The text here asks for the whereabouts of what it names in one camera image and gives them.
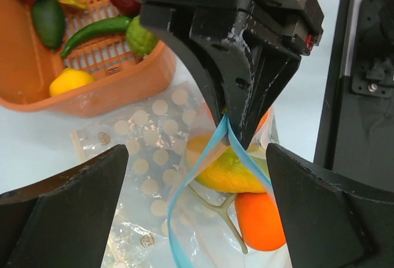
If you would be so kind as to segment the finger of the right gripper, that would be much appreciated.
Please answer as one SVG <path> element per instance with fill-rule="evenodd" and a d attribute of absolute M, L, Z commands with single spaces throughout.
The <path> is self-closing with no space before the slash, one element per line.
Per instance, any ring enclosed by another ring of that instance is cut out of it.
<path fill-rule="evenodd" d="M 222 75 L 208 53 L 190 37 L 194 13 L 189 10 L 145 3 L 140 24 L 162 40 L 186 66 L 214 119 L 222 118 L 225 96 Z"/>
<path fill-rule="evenodd" d="M 197 7 L 189 37 L 211 57 L 222 75 L 230 126 L 244 147 L 260 118 L 299 67 L 301 56 L 251 14 Z"/>

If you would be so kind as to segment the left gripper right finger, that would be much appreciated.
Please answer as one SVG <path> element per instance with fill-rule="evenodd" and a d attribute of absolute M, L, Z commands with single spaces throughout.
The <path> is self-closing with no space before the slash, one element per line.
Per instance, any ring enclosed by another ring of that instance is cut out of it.
<path fill-rule="evenodd" d="M 293 267 L 393 267 L 393 193 L 278 144 L 267 163 Z"/>

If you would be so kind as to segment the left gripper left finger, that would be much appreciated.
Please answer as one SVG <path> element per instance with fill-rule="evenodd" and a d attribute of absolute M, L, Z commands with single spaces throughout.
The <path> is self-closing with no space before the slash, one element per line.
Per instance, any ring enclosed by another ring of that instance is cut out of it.
<path fill-rule="evenodd" d="M 116 145 L 1 194 L 1 267 L 100 267 L 128 157 Z"/>

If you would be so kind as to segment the orange tangerine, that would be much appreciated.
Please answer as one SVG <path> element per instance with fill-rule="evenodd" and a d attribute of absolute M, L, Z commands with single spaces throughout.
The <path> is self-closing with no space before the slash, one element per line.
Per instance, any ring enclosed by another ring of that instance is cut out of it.
<path fill-rule="evenodd" d="M 266 120 L 267 120 L 269 114 L 270 114 L 270 108 L 269 108 L 269 109 L 267 110 L 267 112 L 263 115 L 263 117 L 261 117 L 261 119 L 260 119 L 260 121 L 259 121 L 259 124 L 258 124 L 258 126 L 257 126 L 257 128 L 256 128 L 256 130 L 255 130 L 255 132 L 258 132 L 258 131 L 261 129 L 261 127 L 262 127 L 262 126 L 264 125 L 264 123 L 266 122 Z"/>
<path fill-rule="evenodd" d="M 240 193 L 235 199 L 241 236 L 257 251 L 274 251 L 286 244 L 277 206 L 266 193 Z"/>

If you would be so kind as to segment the clear blue-zipper zip bag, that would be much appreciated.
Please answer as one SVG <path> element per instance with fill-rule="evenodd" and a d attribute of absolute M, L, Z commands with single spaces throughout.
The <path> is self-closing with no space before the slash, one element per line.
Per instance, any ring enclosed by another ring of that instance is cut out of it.
<path fill-rule="evenodd" d="M 177 267 L 291 266 L 265 156 L 277 141 L 273 110 L 243 150 L 228 123 L 215 125 L 207 105 L 200 106 L 168 200 Z"/>

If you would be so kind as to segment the netted green melon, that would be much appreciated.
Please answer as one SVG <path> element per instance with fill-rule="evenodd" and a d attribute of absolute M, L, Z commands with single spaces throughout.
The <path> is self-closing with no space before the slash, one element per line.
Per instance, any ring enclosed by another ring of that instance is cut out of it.
<path fill-rule="evenodd" d="M 241 234 L 238 232 L 235 224 L 233 223 L 230 216 L 228 215 L 228 209 L 229 209 L 230 205 L 235 201 L 235 198 L 238 196 L 238 194 L 231 193 L 224 199 L 224 201 L 220 205 L 213 205 L 213 204 L 207 202 L 205 199 L 203 199 L 191 185 L 188 185 L 187 189 L 192 193 L 192 195 L 203 206 L 205 206 L 207 209 L 217 213 L 224 220 L 224 222 L 226 223 L 226 225 L 228 226 L 228 228 L 231 230 L 232 234 L 234 235 L 234 237 L 238 241 L 243 254 L 248 254 L 248 248 L 247 248 Z"/>

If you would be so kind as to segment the yellow green mango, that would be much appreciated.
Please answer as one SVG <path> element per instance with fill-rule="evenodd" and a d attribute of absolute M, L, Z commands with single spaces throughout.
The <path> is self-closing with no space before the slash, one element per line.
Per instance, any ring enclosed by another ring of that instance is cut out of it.
<path fill-rule="evenodd" d="M 210 138 L 210 134 L 205 134 L 195 137 L 187 143 L 185 155 L 191 167 L 194 167 L 194 164 L 200 158 Z M 265 192 L 258 178 L 242 164 L 230 147 L 198 174 L 195 181 L 218 192 Z"/>

